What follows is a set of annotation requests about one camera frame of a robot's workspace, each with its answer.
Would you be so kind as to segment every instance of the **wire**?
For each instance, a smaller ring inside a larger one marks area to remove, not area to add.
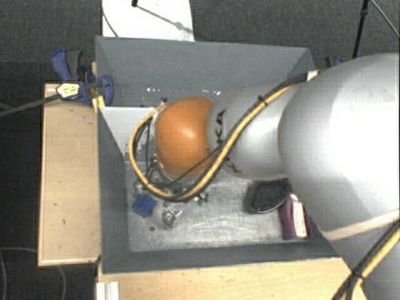
[[[353,291],[358,288],[400,240],[400,222],[391,226],[379,241],[371,248],[366,256],[353,270],[339,290],[334,295],[334,300],[350,300]]]
[[[244,128],[253,120],[253,118],[256,117],[267,105],[272,103],[275,99],[277,99],[279,96],[281,96],[287,90],[289,90],[294,84],[305,81],[305,80],[306,80],[306,74],[301,74],[301,75],[295,76],[291,79],[288,79],[287,81],[284,81],[277,87],[275,87],[273,90],[268,92],[264,97],[260,96],[259,101],[257,103],[255,103],[250,109],[247,110],[247,112],[244,114],[244,116],[239,120],[239,122],[231,130],[227,139],[224,142],[224,146],[220,150],[220,152],[217,155],[214,162],[203,173],[203,175],[191,187],[187,188],[182,193],[182,195],[179,195],[179,197],[171,196],[171,194],[169,192],[162,191],[158,187],[156,187],[154,184],[150,183],[149,180],[144,176],[144,174],[140,170],[140,168],[136,162],[135,156],[134,156],[133,144],[134,144],[136,134],[142,128],[142,126],[144,124],[146,124],[146,122],[149,119],[151,119],[157,112],[159,112],[166,105],[165,102],[162,102],[157,108],[152,110],[139,124],[137,124],[135,126],[135,128],[131,134],[131,138],[129,140],[129,157],[131,160],[132,167],[135,170],[135,173],[137,175],[137,178],[154,195],[156,195],[160,198],[167,199],[167,200],[173,199],[175,201],[185,201],[185,200],[191,199],[192,197],[194,197],[195,195],[200,193],[202,190],[204,190],[207,187],[207,185],[214,179],[215,175],[220,170],[226,156],[228,155],[229,151],[231,150],[234,143],[236,142],[236,139],[242,133]]]
[[[116,32],[116,31],[114,30],[114,28],[111,26],[111,24],[110,24],[110,22],[108,21],[108,18],[107,18],[107,16],[106,16],[106,13],[104,12],[103,1],[104,1],[104,0],[101,0],[101,14],[102,14],[102,16],[104,17],[104,20],[106,20],[106,23],[108,24],[108,26],[109,26],[110,30],[112,31],[112,33],[118,38],[119,36],[118,36],[117,32]]]
[[[0,247],[0,266],[2,268],[2,274],[3,274],[3,284],[4,284],[4,291],[2,294],[2,300],[6,300],[6,295],[7,295],[7,274],[6,274],[6,265],[4,263],[3,255],[1,254],[1,251],[27,251],[30,253],[38,253],[35,249],[31,249],[28,247]],[[61,266],[57,266],[61,277],[62,277],[62,295],[60,300],[65,299],[65,295],[67,293],[67,278],[65,277],[64,270],[62,269]]]
[[[379,11],[379,13],[382,15],[382,17],[386,20],[387,24],[390,25],[390,28],[393,30],[395,35],[397,36],[398,39],[400,39],[400,35],[397,32],[396,28],[394,27],[393,23],[389,20],[389,18],[385,15],[383,10],[378,6],[378,4],[375,2],[375,0],[370,0],[372,5]]]

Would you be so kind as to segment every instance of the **blue block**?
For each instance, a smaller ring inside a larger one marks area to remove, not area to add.
[[[144,218],[151,216],[156,203],[156,200],[154,200],[150,195],[138,194],[132,206],[133,212]]]

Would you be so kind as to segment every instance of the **yellow cable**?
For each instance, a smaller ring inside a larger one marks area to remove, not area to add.
[[[385,256],[388,255],[391,249],[400,241],[400,228],[397,228],[396,231],[392,233],[392,235],[386,240],[386,242],[379,248],[376,254],[369,260],[366,264],[365,268],[361,271],[361,278],[359,278],[355,285],[353,292],[361,286],[364,279],[366,279],[376,268],[376,266],[383,260]],[[347,296],[347,292],[342,294],[339,300],[345,300]]]
[[[386,240],[379,251],[371,258],[364,270],[361,272],[361,276],[366,278],[374,271],[375,267],[382,261],[382,259],[390,252],[390,250],[400,240],[400,228],[393,232],[393,234]]]
[[[232,133],[232,136],[226,141],[226,144],[224,147],[221,149],[221,152],[219,153],[217,159],[214,161],[214,163],[211,165],[209,168],[208,172],[203,176],[201,181],[194,186],[188,193],[185,195],[179,197],[179,200],[184,200],[188,198],[189,196],[192,196],[196,192],[198,192],[200,189],[203,188],[204,185],[212,178],[214,173],[218,170],[218,168],[221,166],[223,163],[225,157],[228,155],[229,151],[231,150],[233,144],[235,143],[236,139],[239,137],[240,133],[243,131],[243,129],[251,122],[251,120],[260,113],[261,110],[263,110],[268,104],[273,102],[275,99],[277,99],[280,95],[285,93],[287,90],[289,90],[293,85],[284,87],[280,89],[279,91],[273,93],[270,95],[267,99],[265,99],[262,103],[260,103],[257,107],[255,107],[244,119],[242,122],[239,123],[239,125],[236,127],[234,132]],[[139,124],[136,125],[136,127],[133,129],[133,132],[131,134],[131,138],[129,140],[129,157],[131,159],[131,164],[133,169],[135,170],[135,173],[137,177],[141,180],[141,182],[154,194],[165,197],[165,198],[171,198],[171,194],[168,192],[164,192],[157,188],[156,186],[153,186],[149,180],[145,177],[145,175],[142,173],[140,170],[138,164],[136,163],[136,160],[134,158],[134,152],[133,152],[133,142],[136,134],[140,130],[140,128],[145,124],[151,117],[153,117],[158,111],[160,111],[163,107],[165,106],[165,103],[162,103],[160,106],[155,108],[153,111],[151,111]]]

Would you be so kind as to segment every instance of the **metal object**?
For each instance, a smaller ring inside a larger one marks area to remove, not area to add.
[[[174,226],[175,220],[183,213],[182,210],[175,209],[169,206],[162,212],[162,222],[164,223],[165,230],[171,230]]]

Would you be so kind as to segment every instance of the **white paper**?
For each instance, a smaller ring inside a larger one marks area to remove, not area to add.
[[[103,0],[104,13],[119,37],[194,41],[189,0]],[[102,34],[115,35],[102,18]]]

